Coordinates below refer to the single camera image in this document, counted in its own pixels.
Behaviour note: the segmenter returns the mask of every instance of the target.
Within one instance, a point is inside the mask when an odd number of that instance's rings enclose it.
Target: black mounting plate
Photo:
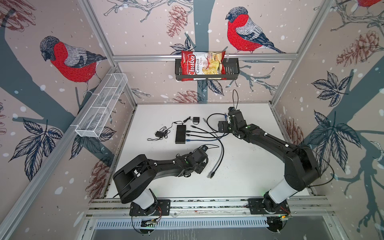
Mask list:
[[[169,199],[158,199],[158,207],[161,209],[161,215],[162,216],[169,216],[169,209],[170,209],[170,200]],[[130,216],[138,217],[138,216],[147,216],[144,214],[143,209],[137,205],[136,203],[133,203],[133,207],[129,211]],[[155,212],[151,216],[160,216],[160,211],[156,208]]]
[[[264,209],[263,199],[264,199],[263,197],[248,199],[248,206],[249,206],[249,210],[251,211],[252,215],[271,214]],[[287,200],[284,200],[284,202],[280,203],[279,206],[282,206],[285,210],[287,210],[288,212],[291,212],[291,210],[289,209],[289,206],[287,204]],[[279,208],[276,210],[276,212],[274,214],[286,215],[287,212],[285,212],[283,209]]]

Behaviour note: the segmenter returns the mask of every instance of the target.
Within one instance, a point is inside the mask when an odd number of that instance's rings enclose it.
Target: white basket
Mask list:
[[[127,82],[125,74],[111,74],[75,130],[80,137],[100,136]]]

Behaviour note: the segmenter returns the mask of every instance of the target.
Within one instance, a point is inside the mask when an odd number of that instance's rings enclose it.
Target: chip bag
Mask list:
[[[181,69],[183,75],[225,74],[223,68],[224,52],[181,52]],[[183,78],[182,81],[205,80],[205,78]]]

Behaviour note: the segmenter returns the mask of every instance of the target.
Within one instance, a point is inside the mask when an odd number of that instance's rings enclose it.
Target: white spot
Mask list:
[[[350,166],[345,166],[345,174],[350,175],[351,174],[351,167]]]
[[[80,222],[80,220],[83,218],[83,215],[84,215],[84,212],[80,213],[80,215],[77,217],[76,221],[74,222],[73,227],[75,227]]]
[[[356,11],[356,9],[358,8],[358,4],[357,3],[355,3],[355,5],[353,5],[353,7],[351,8],[351,13],[352,12],[354,12],[354,11]]]
[[[58,187],[58,188],[55,190],[55,194],[56,194],[56,195],[59,195],[59,194],[61,194],[62,191],[63,191],[63,187]]]
[[[375,223],[375,228],[379,229],[380,231],[384,231],[384,227],[381,226],[381,225],[378,224],[378,223]]]

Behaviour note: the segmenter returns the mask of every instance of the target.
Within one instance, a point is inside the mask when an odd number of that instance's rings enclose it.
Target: bird wing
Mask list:
[[[253,41],[263,33],[263,30],[248,17],[247,23],[244,26],[237,27],[236,32],[243,39]]]
[[[86,66],[88,56],[84,48],[72,47],[65,43],[64,45],[68,52],[68,57],[64,61],[65,65],[71,68],[82,68]]]

